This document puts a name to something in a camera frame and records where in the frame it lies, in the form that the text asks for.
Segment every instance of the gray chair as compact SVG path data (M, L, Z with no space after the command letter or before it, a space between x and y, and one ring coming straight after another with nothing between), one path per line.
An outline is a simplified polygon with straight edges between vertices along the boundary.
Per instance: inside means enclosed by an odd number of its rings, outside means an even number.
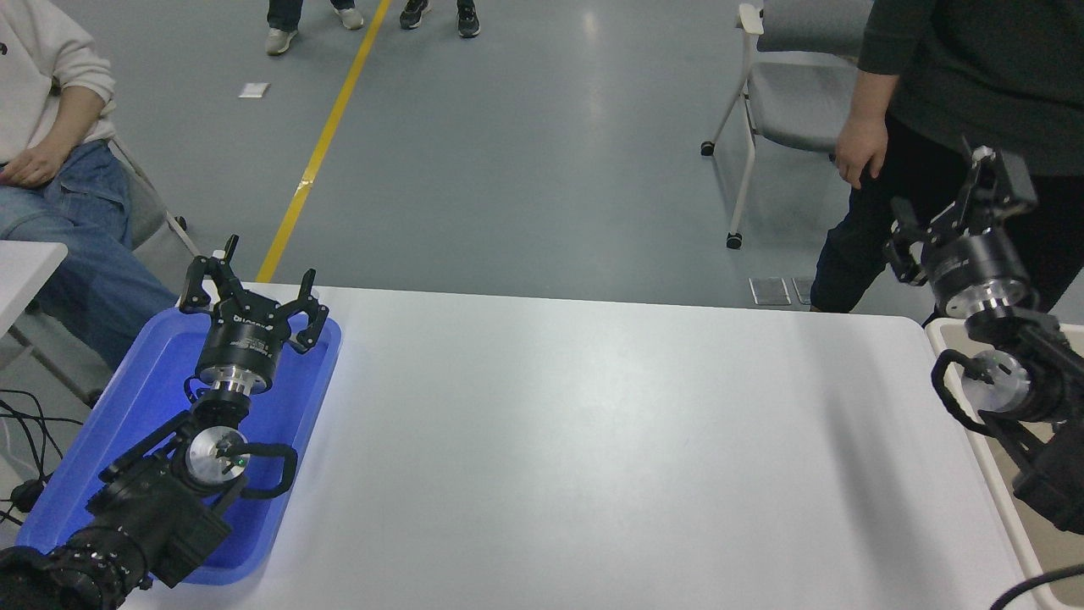
M738 226L756 160L756 135L791 148L835 151L857 74L853 62L843 57L857 56L872 5L872 0L764 0L763 10L752 4L738 7L736 27L741 28L744 39L741 79L714 138L700 144L701 155L714 154L715 142L741 98L748 153L727 247L741 247ZM753 40L760 51L756 62ZM780 51L817 53L824 59L815 65L764 61Z
M132 252L158 281L179 293L189 263L199 255L199 248L185 232L184 219L166 209L151 179L120 140L114 139L109 147L128 174Z
M150 178L128 148L114 139L109 148L128 176L132 252L169 289L179 293L192 258L199 254L183 219L166 209ZM113 372L56 320L30 310L12 325L11 336L80 401L92 404Z

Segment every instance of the human leg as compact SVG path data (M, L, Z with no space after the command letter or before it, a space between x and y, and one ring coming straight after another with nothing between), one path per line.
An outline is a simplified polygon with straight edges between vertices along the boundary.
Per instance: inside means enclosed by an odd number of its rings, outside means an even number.
M1016 246L1037 310L1049 312L1084 267L1084 176L1032 176L1038 207L1009 218L1005 230Z
M42 309L111 367L120 363L143 325L177 300L128 249L122 180L102 143L77 147L44 187L0 186L0 238L60 242L68 248L38 293Z
M361 26L365 25L365 20L361 16L361 11L354 8L353 0L332 0L332 7L339 21L343 22L343 27L360 29Z
M281 55L289 49L289 42L297 36L297 24L301 21L301 0L270 0L268 2L268 31L263 51L269 55Z
M828 231L810 299L824 312L850 312L885 270L882 247L893 216L893 197L907 198L919 221L926 222L953 200L967 166L963 155L928 140L891 115L888 152L880 176L862 176L862 189L852 190L850 209Z
M474 0L459 0L459 30L461 38L474 38L481 31L481 24L478 22L478 11L475 9Z
M406 0L403 12L399 13L399 27L414 29L422 24L422 15L429 12L429 0Z
M296 31L301 21L301 0L269 0L268 25L282 31Z

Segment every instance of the chair leg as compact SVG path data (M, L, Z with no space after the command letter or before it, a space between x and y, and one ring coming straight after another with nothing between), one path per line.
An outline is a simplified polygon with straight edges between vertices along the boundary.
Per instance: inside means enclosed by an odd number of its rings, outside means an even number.
M745 115L746 124L746 167L741 173L741 185L738 187L738 198L734 204L734 215L731 217L731 228L726 232L726 247L737 249L741 247L741 233L738 225L741 223L741 212L745 211L746 195L749 194L749 181L752 178L752 166L757 159L757 142L753 140L752 126L749 124L749 115Z
M734 112L734 104L736 104L738 102L738 98L741 96L743 89L745 89L744 78L741 82L738 83L737 90L734 91L733 95L731 95L731 103L726 106L726 112L723 114L723 120L719 124L719 129L715 129L715 134L712 135L710 140L700 143L701 156L711 156L715 153L715 142L718 142L719 138L722 137L723 127L726 126L726 121L731 118L731 113Z

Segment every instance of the blue plastic tray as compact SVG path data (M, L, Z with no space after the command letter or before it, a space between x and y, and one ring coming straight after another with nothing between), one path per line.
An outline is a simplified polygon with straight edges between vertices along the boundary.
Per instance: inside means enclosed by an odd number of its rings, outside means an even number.
M295 332L307 324L304 315L292 323ZM47 553L87 525L91 520L87 501L102 489L98 473L191 407L183 385L195 369L209 328L209 316L177 310L163 312L146 324L27 517L18 533L20 545ZM341 332L328 320L317 347L304 356L284 347L271 389L253 397L251 411L241 424L245 438L258 443L287 443L297 450L300 464L340 343ZM249 485L273 488L281 467L278 459L253 460L246 471ZM304 476L298 472L298 478ZM184 582L224 585L251 573L271 550L288 498L286 493L271 501L234 503L224 516L233 533Z

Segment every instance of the white sweater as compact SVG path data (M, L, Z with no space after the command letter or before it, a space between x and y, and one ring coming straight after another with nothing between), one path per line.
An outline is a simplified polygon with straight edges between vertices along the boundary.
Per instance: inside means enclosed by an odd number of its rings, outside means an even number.
M49 132L60 107L60 95L50 94L54 82L113 100L109 62L94 53L86 30L47 0L0 0L0 164ZM83 142L114 132L101 118Z

